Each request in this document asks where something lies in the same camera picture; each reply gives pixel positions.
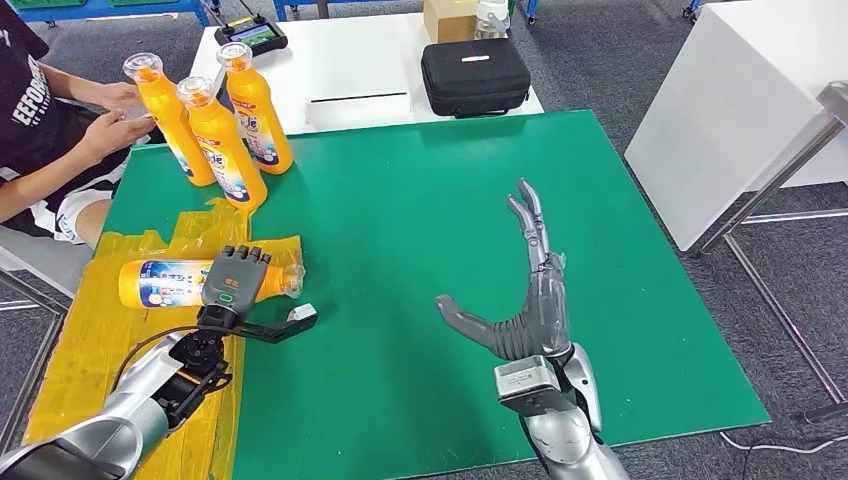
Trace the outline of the person's right hand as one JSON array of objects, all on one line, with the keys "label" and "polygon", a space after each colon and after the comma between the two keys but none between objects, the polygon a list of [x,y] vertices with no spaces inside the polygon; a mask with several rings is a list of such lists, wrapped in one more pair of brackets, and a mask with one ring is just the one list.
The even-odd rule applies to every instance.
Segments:
[{"label": "person's right hand", "polygon": [[154,127],[155,122],[150,115],[127,118],[126,111],[112,110],[88,126],[78,147],[89,160],[99,162],[134,144]]}]

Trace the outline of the person's left hand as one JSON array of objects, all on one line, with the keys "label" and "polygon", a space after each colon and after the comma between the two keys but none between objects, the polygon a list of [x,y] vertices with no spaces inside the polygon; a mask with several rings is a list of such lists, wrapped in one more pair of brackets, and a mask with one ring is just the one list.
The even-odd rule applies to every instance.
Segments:
[{"label": "person's left hand", "polygon": [[96,104],[107,110],[129,112],[142,105],[138,87],[126,82],[100,84],[95,93]]}]

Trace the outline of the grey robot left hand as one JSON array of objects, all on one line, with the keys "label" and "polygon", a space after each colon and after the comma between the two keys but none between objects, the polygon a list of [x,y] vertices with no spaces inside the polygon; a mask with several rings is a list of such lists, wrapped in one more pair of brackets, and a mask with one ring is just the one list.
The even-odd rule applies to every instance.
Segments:
[{"label": "grey robot left hand", "polygon": [[213,259],[203,284],[198,324],[232,329],[244,322],[256,303],[269,262],[261,247],[226,245]]}]

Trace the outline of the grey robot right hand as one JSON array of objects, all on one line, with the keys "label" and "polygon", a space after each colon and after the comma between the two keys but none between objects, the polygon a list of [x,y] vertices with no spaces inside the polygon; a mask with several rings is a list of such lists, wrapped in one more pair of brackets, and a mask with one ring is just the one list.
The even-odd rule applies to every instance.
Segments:
[{"label": "grey robot right hand", "polygon": [[528,252],[528,290],[522,309],[511,318],[488,322],[463,310],[449,295],[435,302],[444,322],[496,357],[514,361],[534,355],[557,357],[572,351],[568,333],[564,257],[550,249],[541,200],[530,183],[517,183],[520,200],[506,202],[516,216]]}]

